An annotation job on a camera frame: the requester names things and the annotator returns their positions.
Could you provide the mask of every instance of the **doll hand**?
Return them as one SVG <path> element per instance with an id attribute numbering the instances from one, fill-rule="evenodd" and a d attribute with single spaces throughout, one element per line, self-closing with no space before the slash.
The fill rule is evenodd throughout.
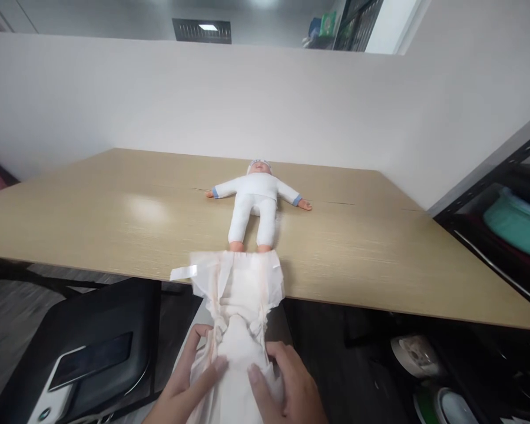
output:
<path id="1" fill-rule="evenodd" d="M 310 203 L 304 199 L 300 199 L 299 204 L 297 206 L 304 210 L 312 210 L 312 206 L 310 205 Z"/>

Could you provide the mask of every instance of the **table surface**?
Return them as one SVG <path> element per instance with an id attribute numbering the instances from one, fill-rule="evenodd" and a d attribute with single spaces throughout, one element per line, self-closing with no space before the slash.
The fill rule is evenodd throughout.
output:
<path id="1" fill-rule="evenodd" d="M 249 161 L 113 149 L 0 191 L 0 257 L 168 280 L 228 248 L 233 198 L 204 190 Z M 286 296 L 530 329 L 530 303 L 377 171 L 273 163 Z M 257 218 L 248 225 L 256 249 Z"/>

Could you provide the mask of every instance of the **finger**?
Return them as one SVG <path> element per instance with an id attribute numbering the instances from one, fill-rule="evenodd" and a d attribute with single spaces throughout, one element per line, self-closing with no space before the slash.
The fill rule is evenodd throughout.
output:
<path id="1" fill-rule="evenodd" d="M 247 370 L 247 376 L 251 384 L 253 397 L 263 419 L 263 424 L 279 423 L 283 419 L 281 409 L 271 396 L 265 377 L 259 367 L 252 364 Z"/>
<path id="2" fill-rule="evenodd" d="M 267 354 L 277 361 L 286 384 L 286 381 L 294 376 L 294 367 L 291 365 L 291 360 L 287 355 L 287 346 L 283 342 L 267 342 L 265 343 L 265 349 Z"/>
<path id="3" fill-rule="evenodd" d="M 184 344 L 183 353 L 178 359 L 175 371 L 171 374 L 165 387 L 169 396 L 175 396 L 188 389 L 190 384 L 190 370 L 196 358 L 196 347 L 200 338 L 206 337 L 211 330 L 211 326 L 204 324 L 195 324 L 190 330 L 187 341 Z"/>
<path id="4" fill-rule="evenodd" d="M 224 371 L 228 367 L 228 360 L 225 356 L 217 357 L 214 362 L 200 375 L 185 392 L 181 393 L 181 404 L 184 405 L 184 409 L 190 412 L 200 403 L 206 393 L 214 387 L 214 385 L 220 380 Z"/>
<path id="5" fill-rule="evenodd" d="M 196 348 L 198 346 L 198 343 L 202 337 L 206 337 L 208 335 L 208 332 L 212 330 L 212 327 L 205 324 L 195 324 L 193 325 L 193 328 L 190 330 L 190 333 L 188 334 L 187 341 L 184 344 L 183 354 L 178 360 L 178 365 L 182 365 L 182 363 L 190 364 L 189 366 L 192 366 L 194 362 L 194 357 L 196 356 Z"/>
<path id="6" fill-rule="evenodd" d="M 299 374 L 307 375 L 308 370 L 304 366 L 304 363 L 302 362 L 302 358 L 300 355 L 296 352 L 293 346 L 287 346 L 286 347 L 287 356 L 289 357 L 290 363 L 292 364 L 294 370 L 298 372 Z"/>

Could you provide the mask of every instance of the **green basket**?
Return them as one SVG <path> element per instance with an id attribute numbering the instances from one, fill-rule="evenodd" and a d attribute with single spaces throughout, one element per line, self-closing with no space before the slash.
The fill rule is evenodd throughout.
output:
<path id="1" fill-rule="evenodd" d="M 485 224 L 510 245 L 530 255 L 530 204 L 503 188 L 483 214 Z"/>

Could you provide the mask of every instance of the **air vent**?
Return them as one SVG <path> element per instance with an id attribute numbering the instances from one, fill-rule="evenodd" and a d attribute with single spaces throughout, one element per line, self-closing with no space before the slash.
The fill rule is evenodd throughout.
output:
<path id="1" fill-rule="evenodd" d="M 173 19 L 173 27 L 177 41 L 231 44 L 230 23 L 226 21 Z"/>

